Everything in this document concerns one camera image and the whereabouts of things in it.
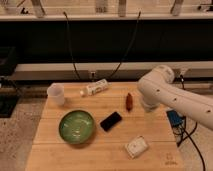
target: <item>black smartphone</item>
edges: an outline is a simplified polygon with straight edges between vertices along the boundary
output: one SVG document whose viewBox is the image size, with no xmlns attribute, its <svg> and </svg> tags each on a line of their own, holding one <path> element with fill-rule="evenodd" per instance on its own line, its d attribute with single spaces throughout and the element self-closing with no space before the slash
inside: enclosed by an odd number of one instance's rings
<svg viewBox="0 0 213 171">
<path fill-rule="evenodd" d="M 100 125 L 104 129 L 104 131 L 109 131 L 110 128 L 115 125 L 117 122 L 121 121 L 122 117 L 119 115 L 118 112 L 113 112 L 109 115 L 106 119 L 101 121 Z"/>
</svg>

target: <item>wooden tabletop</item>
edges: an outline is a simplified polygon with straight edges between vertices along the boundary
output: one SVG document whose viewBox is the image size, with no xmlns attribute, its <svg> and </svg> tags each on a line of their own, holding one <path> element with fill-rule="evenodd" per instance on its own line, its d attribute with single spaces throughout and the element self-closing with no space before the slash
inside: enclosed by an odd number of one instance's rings
<svg viewBox="0 0 213 171">
<path fill-rule="evenodd" d="M 33 142 L 26 171 L 141 171 L 184 170 L 165 107 L 151 113 L 141 107 L 136 82 L 109 83 L 109 89 L 93 96 L 81 97 L 87 83 L 65 83 L 66 102 L 58 107 L 47 99 Z M 128 93 L 133 96 L 133 110 L 125 109 Z M 89 112 L 96 123 L 95 133 L 86 143 L 64 142 L 58 126 L 62 117 L 73 110 Z M 100 122 L 117 111 L 122 121 L 109 132 Z M 142 135 L 149 149 L 132 159 L 125 144 Z"/>
</svg>

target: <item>paper cup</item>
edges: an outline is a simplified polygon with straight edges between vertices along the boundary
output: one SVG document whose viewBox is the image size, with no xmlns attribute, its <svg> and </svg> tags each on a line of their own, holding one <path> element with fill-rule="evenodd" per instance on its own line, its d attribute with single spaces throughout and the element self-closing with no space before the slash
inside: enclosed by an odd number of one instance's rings
<svg viewBox="0 0 213 171">
<path fill-rule="evenodd" d="M 61 84 L 52 84 L 47 89 L 48 98 L 52 99 L 57 105 L 61 106 L 65 102 L 64 87 Z"/>
</svg>

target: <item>gray floor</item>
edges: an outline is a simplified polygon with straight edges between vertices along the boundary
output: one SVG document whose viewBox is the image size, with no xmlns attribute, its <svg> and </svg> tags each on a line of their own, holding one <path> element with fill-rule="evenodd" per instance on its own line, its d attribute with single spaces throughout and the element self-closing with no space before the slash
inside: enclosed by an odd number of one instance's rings
<svg viewBox="0 0 213 171">
<path fill-rule="evenodd" d="M 10 119 L 0 119 L 0 171 L 24 171 L 44 103 L 44 97 L 22 98 Z M 187 130 L 191 130 L 194 121 L 187 121 Z M 192 137 L 203 154 L 206 170 L 213 171 L 213 132 L 198 125 Z M 179 149 L 187 171 L 202 170 L 201 160 L 189 140 Z"/>
<path fill-rule="evenodd" d="M 10 119 L 0 119 L 0 170 L 23 171 L 45 98 L 20 99 Z"/>
</svg>

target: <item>wire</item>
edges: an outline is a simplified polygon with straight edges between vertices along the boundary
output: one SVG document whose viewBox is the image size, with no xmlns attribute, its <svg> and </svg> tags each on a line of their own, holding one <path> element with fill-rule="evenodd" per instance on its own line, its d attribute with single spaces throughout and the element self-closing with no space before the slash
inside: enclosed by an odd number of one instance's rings
<svg viewBox="0 0 213 171">
<path fill-rule="evenodd" d="M 181 79 L 182 89 L 185 90 L 185 86 L 184 86 L 185 82 L 184 82 L 184 77 L 183 77 L 182 74 L 180 75 L 180 79 Z M 185 116 L 183 116 L 182 119 L 183 119 L 183 122 L 184 122 L 184 129 L 186 130 L 187 118 Z M 196 131 L 196 129 L 197 129 L 197 122 L 195 122 L 195 126 L 194 126 L 193 130 L 189 133 L 189 135 L 191 136 Z M 185 141 L 187 138 L 189 138 L 188 136 L 184 137 L 184 132 L 182 132 L 182 134 L 180 136 L 181 136 L 180 141 L 177 143 L 178 146 L 180 146 L 183 143 L 183 141 Z"/>
<path fill-rule="evenodd" d="M 20 7 L 26 0 L 22 0 L 21 2 L 18 3 L 16 7 Z"/>
<path fill-rule="evenodd" d="M 132 38 L 129 42 L 129 45 L 127 47 L 127 50 L 125 51 L 124 53 L 124 56 L 123 58 L 121 59 L 120 63 L 118 64 L 118 66 L 116 67 L 116 69 L 109 75 L 108 79 L 111 79 L 116 73 L 117 71 L 119 70 L 120 66 L 122 65 L 123 61 L 125 60 L 125 58 L 128 56 L 134 42 L 135 42 L 135 38 L 136 38 L 136 35 L 137 35 L 137 30 L 138 30 L 138 23 L 139 23 L 139 20 L 140 20 L 140 16 L 141 16 L 141 11 L 139 11 L 138 13 L 138 17 L 137 17 L 137 22 L 136 22 L 136 25 L 135 25 L 135 29 L 134 29 L 134 32 L 132 34 Z"/>
<path fill-rule="evenodd" d="M 193 130 L 189 133 L 189 136 L 191 136 L 197 129 L 197 122 L 195 123 L 195 126 L 193 128 Z M 179 147 L 187 138 L 189 138 L 189 136 L 187 135 L 186 137 L 182 138 L 178 143 L 177 146 Z"/>
<path fill-rule="evenodd" d="M 75 60 L 74 60 L 74 57 L 73 57 L 69 19 L 68 19 L 67 13 L 65 11 L 63 12 L 63 14 L 64 14 L 64 16 L 66 17 L 66 20 L 67 20 L 67 41 L 68 41 L 68 46 L 69 46 L 68 47 L 69 48 L 69 54 L 72 58 L 72 64 L 73 64 L 73 67 L 75 69 L 75 73 L 76 73 L 78 79 L 81 80 L 80 74 L 78 73 L 78 70 L 77 70 L 76 65 L 75 65 Z"/>
<path fill-rule="evenodd" d="M 186 133 L 186 135 L 189 137 L 189 139 L 191 140 L 192 144 L 193 144 L 194 147 L 196 148 L 196 150 L 197 150 L 197 152 L 198 152 L 198 154 L 199 154 L 199 156 L 200 156 L 202 165 L 203 165 L 203 171 L 206 171 L 206 165 L 205 165 L 205 161 L 204 161 L 204 159 L 203 159 L 203 156 L 202 156 L 202 154 L 201 154 L 199 148 L 198 148 L 197 145 L 195 144 L 194 140 L 192 139 L 191 135 L 190 135 L 182 126 L 180 126 L 180 129 L 181 129 L 184 133 Z"/>
</svg>

